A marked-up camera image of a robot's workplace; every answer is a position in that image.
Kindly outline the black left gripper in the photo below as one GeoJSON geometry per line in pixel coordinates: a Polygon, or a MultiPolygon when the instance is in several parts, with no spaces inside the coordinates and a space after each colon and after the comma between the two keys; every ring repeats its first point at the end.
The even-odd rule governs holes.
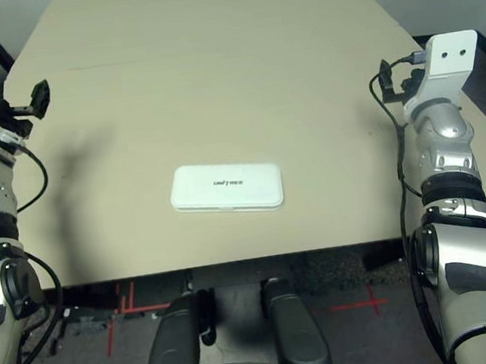
{"type": "MultiPolygon", "coordinates": [[[[7,107],[9,102],[4,98],[4,83],[0,83],[0,126],[6,131],[14,132],[21,138],[29,137],[33,124],[27,119],[16,118],[12,112],[12,108],[7,107]]],[[[50,102],[50,88],[47,80],[42,80],[34,86],[31,93],[31,107],[32,115],[42,120],[48,110],[50,102]]]]}

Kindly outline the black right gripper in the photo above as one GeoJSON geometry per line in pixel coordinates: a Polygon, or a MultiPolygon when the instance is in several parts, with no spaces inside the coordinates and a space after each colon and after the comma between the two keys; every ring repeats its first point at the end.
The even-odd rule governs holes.
{"type": "MultiPolygon", "coordinates": [[[[385,104],[395,103],[396,95],[393,88],[391,64],[381,60],[379,72],[382,101],[385,104]]],[[[425,70],[423,68],[413,69],[410,76],[402,80],[400,84],[403,91],[401,94],[401,102],[405,103],[416,95],[424,76],[425,70]]]]}

